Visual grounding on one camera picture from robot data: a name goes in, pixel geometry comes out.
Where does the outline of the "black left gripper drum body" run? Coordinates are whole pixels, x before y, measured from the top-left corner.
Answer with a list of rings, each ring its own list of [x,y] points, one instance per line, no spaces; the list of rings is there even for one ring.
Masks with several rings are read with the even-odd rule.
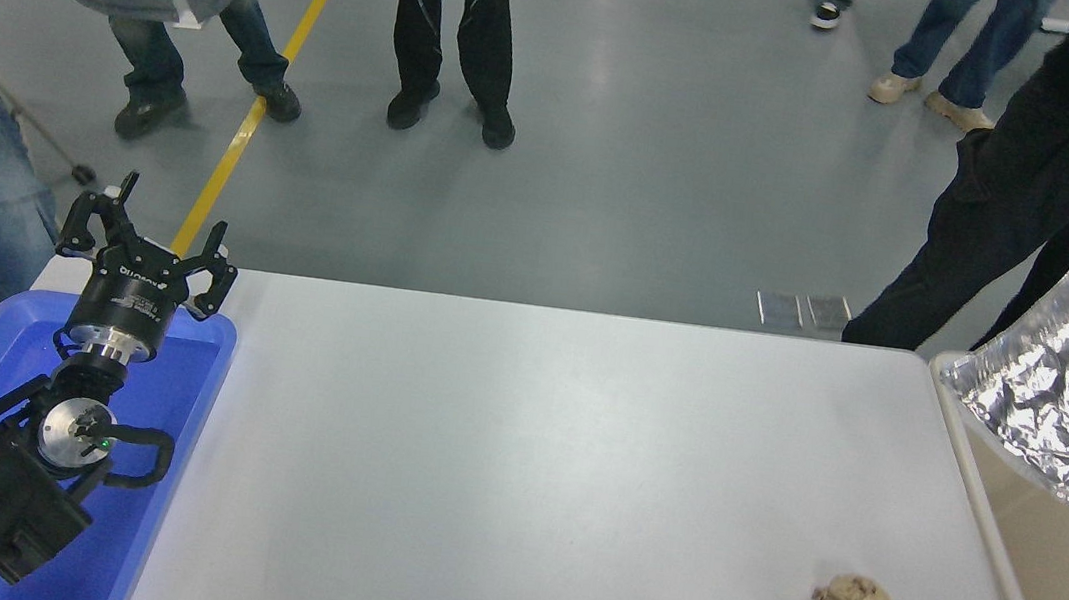
[[[67,318],[77,345],[123,340],[129,354],[156,356],[176,306],[189,297],[179,256],[151,241],[108,243]]]

